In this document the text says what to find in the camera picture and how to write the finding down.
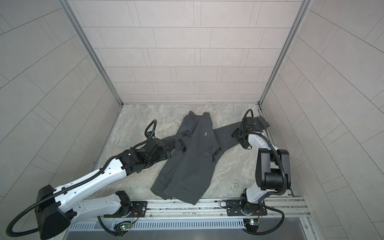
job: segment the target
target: side wall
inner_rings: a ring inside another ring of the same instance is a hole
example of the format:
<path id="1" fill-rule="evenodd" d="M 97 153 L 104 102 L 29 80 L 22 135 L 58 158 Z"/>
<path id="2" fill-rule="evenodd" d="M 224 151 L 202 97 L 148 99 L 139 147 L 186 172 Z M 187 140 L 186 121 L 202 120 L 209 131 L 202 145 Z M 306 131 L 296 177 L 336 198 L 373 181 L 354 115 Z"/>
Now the side wall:
<path id="1" fill-rule="evenodd" d="M 69 3 L 125 103 L 259 101 L 301 4 Z"/>
<path id="2" fill-rule="evenodd" d="M 56 0 L 1 1 L 3 238 L 9 239 L 6 226 L 36 201 L 41 187 L 56 187 L 90 172 L 118 110 Z M 15 230 L 36 227 L 30 214 Z"/>
<path id="3" fill-rule="evenodd" d="M 383 16 L 314 0 L 262 104 L 324 239 L 384 237 Z"/>

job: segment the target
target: metal corner post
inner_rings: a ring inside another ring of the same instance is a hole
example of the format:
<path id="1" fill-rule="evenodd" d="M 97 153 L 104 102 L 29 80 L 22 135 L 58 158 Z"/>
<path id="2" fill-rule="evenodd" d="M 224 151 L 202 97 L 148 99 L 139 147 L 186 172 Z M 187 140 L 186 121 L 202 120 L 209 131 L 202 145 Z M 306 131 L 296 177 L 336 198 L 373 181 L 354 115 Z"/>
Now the metal corner post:
<path id="1" fill-rule="evenodd" d="M 309 6 L 310 6 L 311 2 L 312 2 L 312 0 L 303 0 L 301 2 L 299 11 L 297 12 L 297 15 L 296 15 L 296 18 L 295 18 L 295 20 L 294 20 L 294 22 L 292 24 L 291 30 L 289 31 L 288 37 L 285 40 L 283 48 L 281 49 L 279 57 L 277 58 L 275 66 L 273 67 L 271 76 L 269 77 L 269 80 L 268 80 L 268 82 L 267 82 L 267 84 L 265 86 L 265 89 L 263 91 L 262 97 L 260 98 L 259 106 L 261 106 L 263 104 L 263 102 L 265 101 L 265 98 L 266 98 L 269 90 L 271 89 L 272 83 L 275 80 L 276 75 L 277 75 L 281 65 L 283 64 L 284 58 L 287 55 L 288 50 L 289 50 L 289 48 L 291 47 L 291 45 L 293 43 L 293 40 L 295 39 L 295 36 L 296 36 L 296 34 L 297 34 L 297 32 L 298 32 L 298 30 L 300 28 L 301 23 L 304 20 L 304 17 L 305 17 L 305 15 L 306 15 L 306 13 L 307 13 L 307 11 L 309 9 Z"/>
<path id="2" fill-rule="evenodd" d="M 116 100 L 119 103 L 119 106 L 121 107 L 123 105 L 123 102 L 121 101 L 118 93 L 116 92 L 115 88 L 113 87 L 111 80 L 109 79 L 107 73 L 105 72 L 103 66 L 101 65 L 101 62 L 100 62 L 99 58 L 97 57 L 95 51 L 93 50 L 90 42 L 88 41 L 87 37 L 85 36 L 82 27 L 80 26 L 75 15 L 73 14 L 72 9 L 68 4 L 68 1 L 67 0 L 58 0 L 58 2 L 59 2 L 61 9 L 63 10 L 65 16 L 67 17 L 68 21 L 70 22 L 73 30 L 77 34 L 80 42 L 84 46 L 84 48 L 87 51 L 92 62 L 95 64 L 97 71 L 100 73 L 100 76 L 103 78 L 103 80 L 107 83 L 108 88 L 112 91 L 113 95 L 115 96 Z"/>

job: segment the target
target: work surface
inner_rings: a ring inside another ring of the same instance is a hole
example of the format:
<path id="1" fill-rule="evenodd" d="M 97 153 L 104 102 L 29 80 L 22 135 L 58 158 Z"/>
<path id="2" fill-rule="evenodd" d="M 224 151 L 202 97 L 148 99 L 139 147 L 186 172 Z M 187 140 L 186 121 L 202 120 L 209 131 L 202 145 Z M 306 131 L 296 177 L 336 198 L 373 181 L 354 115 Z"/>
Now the work surface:
<path id="1" fill-rule="evenodd" d="M 259 116 L 258 106 L 255 104 L 124 105 L 97 168 L 103 166 L 109 157 L 145 140 L 144 130 L 154 119 L 157 120 L 155 135 L 161 139 L 176 134 L 189 111 L 197 115 L 209 112 L 215 129 L 241 121 L 249 108 L 253 110 L 255 117 Z M 203 198 L 240 197 L 243 190 L 255 182 L 256 160 L 257 151 L 245 150 L 240 145 L 226 151 L 216 165 L 210 187 Z M 150 188 L 165 163 L 166 160 L 115 181 L 94 193 L 91 198 L 108 196 L 119 190 L 127 192 L 131 199 L 159 198 Z"/>

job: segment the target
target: dark gray jacket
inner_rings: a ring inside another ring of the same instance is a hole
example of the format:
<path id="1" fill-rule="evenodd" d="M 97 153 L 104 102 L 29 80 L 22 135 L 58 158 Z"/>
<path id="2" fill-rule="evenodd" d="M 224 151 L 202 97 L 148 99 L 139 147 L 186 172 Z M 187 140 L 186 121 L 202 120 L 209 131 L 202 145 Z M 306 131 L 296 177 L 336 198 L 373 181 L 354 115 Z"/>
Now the dark gray jacket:
<path id="1" fill-rule="evenodd" d="M 175 151 L 151 191 L 163 199 L 177 198 L 195 205 L 208 189 L 220 157 L 238 144 L 231 135 L 240 123 L 213 130 L 209 113 L 198 116 L 190 111 L 177 134 L 162 139 Z"/>

